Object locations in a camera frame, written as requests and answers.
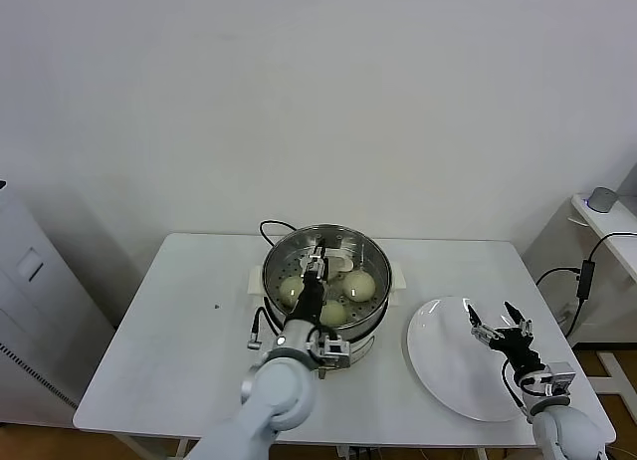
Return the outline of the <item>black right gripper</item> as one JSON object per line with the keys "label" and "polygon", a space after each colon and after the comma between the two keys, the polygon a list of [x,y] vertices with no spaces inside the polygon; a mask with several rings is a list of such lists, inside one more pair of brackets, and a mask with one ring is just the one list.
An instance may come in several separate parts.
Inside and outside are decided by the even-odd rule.
{"label": "black right gripper", "polygon": [[505,308],[516,327],[494,330],[483,324],[476,311],[468,304],[472,336],[477,340],[490,340],[490,348],[505,355],[515,375],[527,375],[544,370],[539,354],[531,349],[532,321],[527,320],[522,312],[509,302],[505,302]]}

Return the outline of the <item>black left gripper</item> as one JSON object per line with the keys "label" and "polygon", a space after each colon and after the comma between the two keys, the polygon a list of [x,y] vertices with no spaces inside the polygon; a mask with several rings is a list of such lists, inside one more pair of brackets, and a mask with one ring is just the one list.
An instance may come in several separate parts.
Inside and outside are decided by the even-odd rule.
{"label": "black left gripper", "polygon": [[309,268],[309,272],[313,273],[315,278],[303,278],[304,288],[291,312],[292,320],[306,321],[313,325],[319,323],[325,292],[320,280],[325,279],[325,271],[328,269],[325,252],[325,240],[319,239],[314,249],[302,257],[302,268]]}

